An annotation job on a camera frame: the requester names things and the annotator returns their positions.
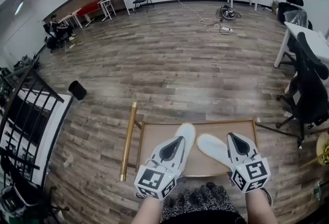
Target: wooden frame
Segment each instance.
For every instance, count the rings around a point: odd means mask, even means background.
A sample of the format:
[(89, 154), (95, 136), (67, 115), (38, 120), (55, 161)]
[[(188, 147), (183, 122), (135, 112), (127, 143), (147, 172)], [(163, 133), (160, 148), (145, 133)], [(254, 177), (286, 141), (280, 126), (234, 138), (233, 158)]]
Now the wooden frame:
[[(152, 125), (178, 125), (181, 123), (150, 123), (150, 122), (142, 122), (140, 125), (139, 122), (135, 120), (136, 116), (136, 111), (137, 111), (137, 102), (133, 103), (132, 106), (132, 113), (130, 116), (130, 120), (128, 123), (128, 128), (127, 128), (127, 136), (125, 140), (125, 146), (123, 150), (123, 156), (122, 156), (122, 165), (121, 165), (121, 171), (120, 171), (120, 181), (125, 181), (126, 179), (126, 169), (127, 169), (127, 162), (128, 162), (128, 157), (129, 157), (129, 149), (130, 149), (130, 143), (132, 140), (132, 133), (133, 133), (133, 127), (134, 124), (140, 129), (140, 137), (139, 137), (139, 142), (138, 142), (138, 150), (137, 150), (137, 160), (136, 160), (136, 172), (139, 169), (140, 166), (140, 156), (141, 156), (141, 149), (142, 149), (142, 143), (143, 143), (143, 136), (144, 136), (144, 129), (145, 126), (148, 124)], [(245, 120), (228, 120), (228, 121), (209, 121), (209, 122), (197, 122), (193, 123), (195, 125), (202, 125), (202, 124), (227, 124), (227, 123), (241, 123), (241, 122), (251, 122), (252, 123), (252, 131), (254, 134), (254, 139), (255, 139), (255, 144), (256, 147), (259, 147), (259, 142), (258, 142), (258, 137), (257, 137), (257, 131), (256, 131), (256, 124), (253, 119), (245, 119)], [(226, 173), (223, 174), (207, 174), (207, 175), (185, 175), (185, 177), (211, 177), (211, 176), (223, 176), (226, 175)]]

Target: brass rod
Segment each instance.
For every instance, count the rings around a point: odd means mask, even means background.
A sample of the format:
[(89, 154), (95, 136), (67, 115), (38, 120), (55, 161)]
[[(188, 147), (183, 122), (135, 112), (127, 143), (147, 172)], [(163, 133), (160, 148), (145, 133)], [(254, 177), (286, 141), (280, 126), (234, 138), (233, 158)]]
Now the brass rod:
[(130, 145), (132, 143), (133, 137), (133, 129), (134, 129), (134, 121), (137, 112), (137, 102), (133, 102), (132, 111), (129, 118), (128, 128), (127, 128), (127, 135), (125, 137), (123, 155), (122, 155), (122, 164), (120, 170), (120, 181), (125, 181), (127, 175), (127, 165), (129, 159), (129, 151)]

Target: baseboard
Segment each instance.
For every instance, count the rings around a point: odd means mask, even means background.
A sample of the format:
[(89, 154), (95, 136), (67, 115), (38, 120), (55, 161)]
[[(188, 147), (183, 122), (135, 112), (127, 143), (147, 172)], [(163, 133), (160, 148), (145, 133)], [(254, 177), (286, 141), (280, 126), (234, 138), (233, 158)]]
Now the baseboard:
[[(204, 2), (204, 1), (209, 1), (209, 2), (221, 2), (221, 3), (227, 3), (227, 0), (180, 0), (181, 2)], [(158, 5), (158, 4), (167, 4), (167, 3), (177, 3), (178, 0), (168, 0), (168, 1), (159, 1), (159, 2), (154, 2), (153, 5)], [(233, 0), (234, 3), (238, 3), (238, 4), (243, 4), (243, 5), (249, 5), (249, 2), (247, 1), (235, 1)], [(151, 6), (152, 3), (148, 3), (148, 4), (143, 4), (142, 7), (147, 7), (147, 6)], [(271, 6), (266, 6), (263, 4), (258, 4), (259, 6), (261, 6), (262, 8), (268, 8), (268, 9), (272, 9)], [(116, 10), (116, 12), (120, 12), (120, 11), (124, 11), (126, 10), (125, 8), (123, 9), (118, 9)]]

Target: black cable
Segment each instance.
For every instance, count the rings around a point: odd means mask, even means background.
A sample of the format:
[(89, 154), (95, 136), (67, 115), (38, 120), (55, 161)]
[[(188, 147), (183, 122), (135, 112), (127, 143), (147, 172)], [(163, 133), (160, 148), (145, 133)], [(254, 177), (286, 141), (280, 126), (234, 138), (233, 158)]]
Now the black cable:
[(262, 125), (262, 124), (256, 124), (256, 126), (259, 126), (261, 128), (265, 128), (265, 129), (268, 129), (270, 131), (273, 131), (273, 132), (276, 132), (276, 133), (279, 133), (279, 134), (283, 134), (285, 136), (295, 136), (295, 137), (299, 137), (298, 135), (294, 135), (294, 134), (291, 134), (291, 133), (286, 133), (286, 132), (283, 132), (283, 131), (280, 131), (280, 130), (277, 130), (277, 129), (274, 129), (274, 128), (271, 128), (271, 127), (268, 127), (266, 125)]
[(271, 194), (265, 188), (261, 188), (261, 190), (263, 190), (265, 192), (265, 194), (267, 195), (268, 204), (271, 207), (272, 202), (273, 202)]
[(233, 9), (231, 9), (231, 8), (229, 8), (228, 6), (225, 5), (225, 6), (221, 6), (220, 8), (218, 8), (218, 9), (216, 10), (216, 18), (219, 18), (219, 19), (220, 19), (220, 22), (223, 21), (223, 19), (224, 19), (223, 14), (224, 14), (227, 10), (230, 10), (230, 11), (231, 11), (232, 19), (233, 19), (233, 18), (236, 18), (236, 17), (237, 17), (237, 18), (241, 18), (241, 17), (242, 17), (240, 13), (234, 11)]

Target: gold pole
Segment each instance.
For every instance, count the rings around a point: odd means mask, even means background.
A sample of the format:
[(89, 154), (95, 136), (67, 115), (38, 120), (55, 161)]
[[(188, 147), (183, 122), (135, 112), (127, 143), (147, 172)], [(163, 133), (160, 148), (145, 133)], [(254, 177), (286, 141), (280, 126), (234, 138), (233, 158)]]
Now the gold pole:
[(319, 158), (321, 158), (322, 156), (326, 156), (329, 155), (329, 150), (327, 150), (326, 152), (323, 152), (321, 155), (317, 156), (316, 158), (312, 159), (310, 162), (307, 162), (306, 164), (302, 165), (299, 169), (302, 169), (305, 166), (308, 166), (316, 161), (318, 161)]
[(127, 165), (129, 159), (129, 151), (130, 145), (132, 143), (133, 137), (133, 129), (134, 129), (134, 121), (137, 112), (137, 102), (133, 102), (132, 111), (129, 118), (128, 128), (127, 128), (127, 135), (125, 137), (123, 155), (122, 155), (122, 164), (120, 170), (120, 181), (125, 181), (127, 175)]

